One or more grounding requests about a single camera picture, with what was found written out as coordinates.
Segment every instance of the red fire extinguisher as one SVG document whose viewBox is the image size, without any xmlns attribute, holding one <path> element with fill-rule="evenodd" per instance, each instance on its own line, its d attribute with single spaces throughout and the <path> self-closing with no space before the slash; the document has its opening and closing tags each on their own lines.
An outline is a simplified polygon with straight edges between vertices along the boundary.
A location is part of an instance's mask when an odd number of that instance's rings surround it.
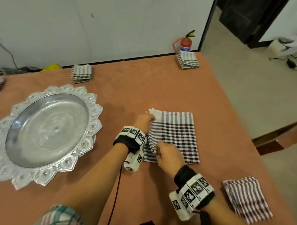
<svg viewBox="0 0 297 225">
<path fill-rule="evenodd" d="M 174 51 L 177 53 L 174 44 L 177 43 L 179 40 L 181 41 L 180 43 L 180 50 L 181 51 L 186 51 L 189 52 L 191 50 L 191 46 L 192 46 L 192 40 L 190 39 L 190 37 L 195 37 L 194 35 L 195 30 L 189 32 L 188 34 L 186 34 L 185 37 L 179 38 L 177 39 L 175 42 L 172 43 L 173 49 Z"/>
</svg>

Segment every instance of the table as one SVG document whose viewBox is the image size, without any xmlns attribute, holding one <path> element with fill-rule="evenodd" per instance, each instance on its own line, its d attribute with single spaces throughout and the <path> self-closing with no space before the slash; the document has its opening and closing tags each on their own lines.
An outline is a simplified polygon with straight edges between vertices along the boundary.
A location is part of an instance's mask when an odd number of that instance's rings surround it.
<svg viewBox="0 0 297 225">
<path fill-rule="evenodd" d="M 1 182 L 1 223 L 32 224 L 51 205 L 59 203 L 103 157 L 124 125 L 131 125 L 139 114 L 155 108 L 193 113 L 201 164 L 191 167 L 215 188 L 221 202 L 226 204 L 223 180 L 254 176 L 274 215 L 269 222 L 259 224 L 295 224 L 210 65 L 201 53 L 196 56 L 200 68 L 192 70 L 180 70 L 175 56 L 93 66 L 93 81 L 75 86 L 85 85 L 88 92 L 97 94 L 97 103 L 104 107 L 99 117 L 103 129 L 97 134 L 94 149 L 78 160 L 73 171 L 57 174 L 46 187 L 32 183 L 15 191 L 10 181 Z M 32 92 L 71 83 L 70 72 L 62 69 L 7 77 L 0 92 L 0 118 Z M 107 224 L 116 186 L 117 181 L 100 225 Z M 174 182 L 156 164 L 143 162 L 135 173 L 123 170 L 111 225 L 150 220 L 156 225 L 198 224 L 197 218 L 179 221 L 169 199 L 174 189 Z"/>
</svg>

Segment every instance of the decorative metal platter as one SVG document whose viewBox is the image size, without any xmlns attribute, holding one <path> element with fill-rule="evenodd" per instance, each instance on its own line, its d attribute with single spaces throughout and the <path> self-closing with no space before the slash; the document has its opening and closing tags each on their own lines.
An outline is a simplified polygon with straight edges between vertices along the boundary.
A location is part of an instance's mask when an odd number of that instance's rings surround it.
<svg viewBox="0 0 297 225">
<path fill-rule="evenodd" d="M 12 179 L 19 190 L 32 181 L 45 186 L 57 172 L 72 171 L 102 128 L 96 96 L 67 84 L 13 105 L 0 120 L 0 181 Z"/>
</svg>

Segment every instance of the fire extinguisher label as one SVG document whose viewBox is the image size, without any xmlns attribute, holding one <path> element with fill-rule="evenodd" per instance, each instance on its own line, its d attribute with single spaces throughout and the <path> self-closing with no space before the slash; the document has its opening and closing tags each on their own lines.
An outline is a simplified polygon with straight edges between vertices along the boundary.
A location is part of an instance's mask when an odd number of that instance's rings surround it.
<svg viewBox="0 0 297 225">
<path fill-rule="evenodd" d="M 182 47 L 181 46 L 181 51 L 189 52 L 191 50 L 191 47 Z"/>
</svg>

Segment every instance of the plaid sleeve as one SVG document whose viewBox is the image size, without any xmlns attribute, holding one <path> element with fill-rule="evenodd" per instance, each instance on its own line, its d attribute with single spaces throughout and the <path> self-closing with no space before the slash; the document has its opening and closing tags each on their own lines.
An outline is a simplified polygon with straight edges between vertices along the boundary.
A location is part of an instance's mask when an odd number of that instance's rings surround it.
<svg viewBox="0 0 297 225">
<path fill-rule="evenodd" d="M 54 205 L 34 225 L 83 225 L 83 221 L 70 207 Z"/>
</svg>

